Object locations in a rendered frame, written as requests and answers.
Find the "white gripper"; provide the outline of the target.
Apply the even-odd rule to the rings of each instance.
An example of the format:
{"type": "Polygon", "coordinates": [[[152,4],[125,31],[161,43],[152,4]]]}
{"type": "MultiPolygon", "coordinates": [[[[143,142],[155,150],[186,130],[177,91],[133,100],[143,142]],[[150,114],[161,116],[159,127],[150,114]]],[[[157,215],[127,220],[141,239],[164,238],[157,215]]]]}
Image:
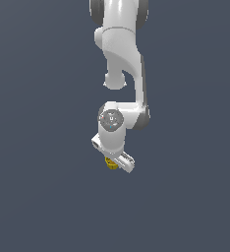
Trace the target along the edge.
{"type": "Polygon", "coordinates": [[[92,145],[104,155],[104,160],[110,158],[112,161],[118,164],[117,168],[122,168],[128,173],[132,172],[135,167],[135,160],[127,153],[122,152],[118,157],[109,157],[104,149],[101,147],[99,135],[96,134],[91,139],[92,145]]]}

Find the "small yellow object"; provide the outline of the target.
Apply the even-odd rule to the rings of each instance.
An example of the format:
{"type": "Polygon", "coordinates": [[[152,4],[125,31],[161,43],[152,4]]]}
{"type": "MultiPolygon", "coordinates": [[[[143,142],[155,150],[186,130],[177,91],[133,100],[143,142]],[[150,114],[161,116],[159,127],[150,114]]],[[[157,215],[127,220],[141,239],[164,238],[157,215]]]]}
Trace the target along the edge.
{"type": "Polygon", "coordinates": [[[110,169],[116,169],[118,167],[118,164],[112,161],[109,157],[105,159],[105,162],[110,169]]]}

